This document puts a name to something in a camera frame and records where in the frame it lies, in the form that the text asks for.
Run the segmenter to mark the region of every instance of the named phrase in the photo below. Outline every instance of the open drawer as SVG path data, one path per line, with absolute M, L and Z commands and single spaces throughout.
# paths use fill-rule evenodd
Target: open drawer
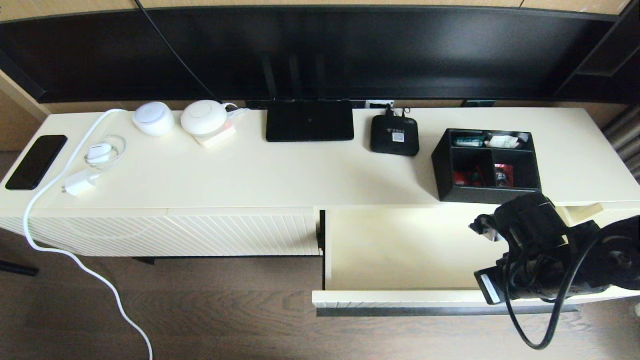
M 474 272 L 495 265 L 508 251 L 468 225 L 498 206 L 442 204 L 426 209 L 334 209 L 326 212 L 325 289 L 314 291 L 318 308 L 486 308 Z M 635 296 L 610 288 L 574 297 L 580 304 Z M 514 306 L 545 306 L 538 299 Z

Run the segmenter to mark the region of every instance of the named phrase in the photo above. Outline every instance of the black cable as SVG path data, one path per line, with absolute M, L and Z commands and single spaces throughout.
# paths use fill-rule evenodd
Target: black cable
M 164 43 L 169 47 L 169 50 L 171 50 L 171 52 L 175 55 L 175 57 L 178 59 L 178 61 L 180 61 L 182 66 L 184 66 L 184 68 L 187 69 L 187 71 L 191 74 L 191 76 L 193 76 L 193 78 L 196 79 L 200 83 L 200 85 L 202 85 L 204 90 L 206 90 L 209 93 L 209 95 L 211 96 L 212 100 L 215 100 L 215 101 L 218 101 L 219 103 L 222 103 L 222 101 L 220 101 L 213 94 L 213 92 L 211 92 L 211 90 L 209 90 L 209 88 L 207 88 L 207 85 L 205 85 L 202 82 L 202 80 L 200 80 L 200 78 L 193 71 L 191 71 L 191 68 L 189 68 L 184 61 L 182 61 L 182 58 L 180 57 L 180 55 L 178 55 L 178 53 L 176 53 L 175 50 L 173 50 L 173 46 L 171 46 L 171 44 L 169 44 L 169 41 L 167 41 L 167 39 L 164 37 L 164 35 L 162 34 L 162 31 L 160 31 L 160 29 L 158 29 L 158 27 L 156 26 L 155 22 L 151 19 L 151 17 L 147 13 L 147 10 L 145 9 L 145 7 L 142 6 L 142 4 L 140 3 L 140 0 L 134 0 L 134 1 L 136 2 L 136 5 L 138 5 L 138 8 L 140 8 L 140 10 L 142 10 L 142 13 L 145 14 L 145 16 L 147 17 L 147 20 L 149 20 L 149 22 L 151 23 L 151 26 L 153 26 L 154 29 L 156 29 L 158 35 L 160 35 L 160 37 L 164 40 Z
M 556 333 L 556 327 L 558 325 L 558 321 L 560 320 L 560 315 L 562 313 L 562 306 L 564 301 L 567 299 L 567 294 L 569 294 L 569 289 L 573 284 L 573 280 L 575 276 L 578 274 L 578 269 L 582 265 L 582 262 L 589 254 L 589 251 L 593 248 L 593 246 L 600 241 L 598 236 L 594 236 L 593 239 L 587 243 L 587 245 L 583 248 L 582 252 L 579 253 L 578 258 L 574 261 L 569 269 L 567 269 L 566 274 L 564 275 L 564 279 L 562 284 L 560 285 L 560 290 L 558 291 L 558 296 L 556 297 L 554 309 L 551 312 L 551 319 L 549 320 L 549 326 L 547 327 L 547 333 L 545 337 L 542 339 L 542 342 L 539 344 L 534 344 L 529 340 L 527 335 L 525 335 L 524 331 L 520 327 L 520 323 L 518 323 L 518 319 L 516 319 L 516 315 L 513 312 L 513 308 L 511 307 L 511 299 L 509 298 L 509 278 L 511 276 L 511 263 L 509 261 L 509 257 L 511 255 L 511 251 L 507 255 L 506 268 L 505 268 L 505 276 L 504 276 L 504 300 L 507 303 L 507 310 L 509 311 L 509 317 L 513 322 L 513 326 L 515 326 L 518 334 L 522 338 L 522 340 L 534 350 L 543 350 L 549 344 L 551 344 L 551 340 L 554 338 L 554 334 Z

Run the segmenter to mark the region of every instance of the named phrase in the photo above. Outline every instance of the black phone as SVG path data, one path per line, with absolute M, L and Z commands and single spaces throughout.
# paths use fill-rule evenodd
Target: black phone
M 64 135 L 45 135 L 38 138 L 6 182 L 7 190 L 37 188 L 66 143 L 67 137 Z

